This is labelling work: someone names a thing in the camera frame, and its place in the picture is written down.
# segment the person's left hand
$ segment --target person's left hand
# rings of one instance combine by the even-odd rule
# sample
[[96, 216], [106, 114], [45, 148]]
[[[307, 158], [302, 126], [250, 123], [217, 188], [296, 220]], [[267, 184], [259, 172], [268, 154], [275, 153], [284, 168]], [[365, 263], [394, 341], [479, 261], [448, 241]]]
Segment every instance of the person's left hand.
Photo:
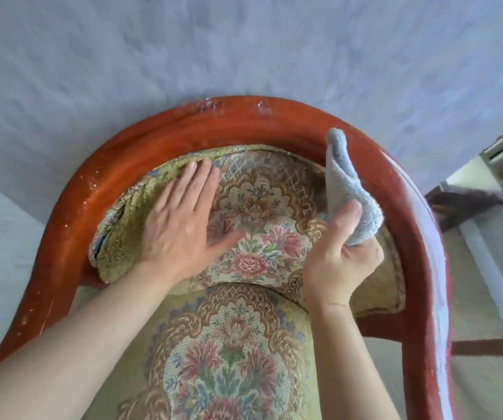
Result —
[[173, 286], [199, 274], [245, 237], [246, 232], [238, 229], [214, 244], [206, 241], [219, 180], [220, 171], [205, 159], [199, 169], [190, 162], [179, 178], [167, 184], [146, 220], [136, 264]]

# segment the person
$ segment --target person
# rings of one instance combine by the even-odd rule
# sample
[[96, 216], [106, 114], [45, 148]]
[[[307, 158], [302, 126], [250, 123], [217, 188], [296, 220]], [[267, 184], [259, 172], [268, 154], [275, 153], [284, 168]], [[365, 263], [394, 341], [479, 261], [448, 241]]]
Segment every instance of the person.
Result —
[[[122, 353], [168, 291], [200, 273], [245, 236], [235, 230], [206, 241], [220, 172], [190, 163], [171, 180], [150, 212], [132, 268], [84, 308], [0, 363], [0, 420], [80, 419]], [[304, 262], [321, 414], [324, 420], [398, 419], [350, 309], [354, 289], [381, 263], [370, 239], [343, 244], [361, 214], [345, 204]]]

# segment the chair frame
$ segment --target chair frame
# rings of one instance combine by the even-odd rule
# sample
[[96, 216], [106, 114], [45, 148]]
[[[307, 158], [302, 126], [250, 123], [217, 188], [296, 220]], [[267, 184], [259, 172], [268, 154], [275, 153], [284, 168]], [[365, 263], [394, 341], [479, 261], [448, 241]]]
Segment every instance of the chair frame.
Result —
[[405, 310], [359, 318], [360, 331], [402, 343], [409, 419], [452, 419], [449, 275], [428, 204], [405, 171], [361, 131], [283, 98], [232, 96], [175, 107], [129, 126], [95, 151], [52, 211], [0, 361], [67, 316], [80, 284], [102, 283], [88, 263], [88, 245], [109, 207], [149, 170], [189, 152], [235, 144], [275, 146], [324, 165], [330, 127], [345, 131], [362, 183], [385, 213], [405, 275]]

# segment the gray cloth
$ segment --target gray cloth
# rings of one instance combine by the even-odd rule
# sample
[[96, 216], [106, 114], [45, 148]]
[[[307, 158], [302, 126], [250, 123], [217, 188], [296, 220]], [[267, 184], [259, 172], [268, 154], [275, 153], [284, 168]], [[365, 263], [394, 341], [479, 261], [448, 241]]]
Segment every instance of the gray cloth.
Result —
[[347, 246], [358, 245], [376, 235], [383, 223], [382, 210], [370, 193], [362, 188], [346, 151], [345, 133], [337, 128], [327, 132], [325, 188], [330, 218], [349, 200], [356, 199], [362, 205], [360, 222], [353, 235], [346, 240]]

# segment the floral fabric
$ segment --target floral fabric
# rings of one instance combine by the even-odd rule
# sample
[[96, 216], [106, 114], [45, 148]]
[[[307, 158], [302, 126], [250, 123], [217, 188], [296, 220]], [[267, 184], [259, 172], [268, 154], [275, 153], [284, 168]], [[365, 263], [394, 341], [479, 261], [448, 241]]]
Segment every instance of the floral fabric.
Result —
[[[228, 147], [177, 158], [152, 171], [110, 210], [90, 249], [104, 282], [117, 280], [136, 258], [144, 220], [165, 184], [186, 162], [209, 157], [220, 168], [208, 239], [235, 227], [247, 230], [239, 245], [214, 265], [177, 285], [172, 294], [217, 283], [243, 282], [271, 288], [303, 305], [302, 263], [325, 229], [325, 179], [319, 165], [271, 147]], [[378, 235], [386, 259], [360, 286], [356, 315], [398, 312], [404, 306], [404, 281], [392, 237]]]
[[307, 313], [252, 284], [170, 296], [85, 420], [319, 419]]

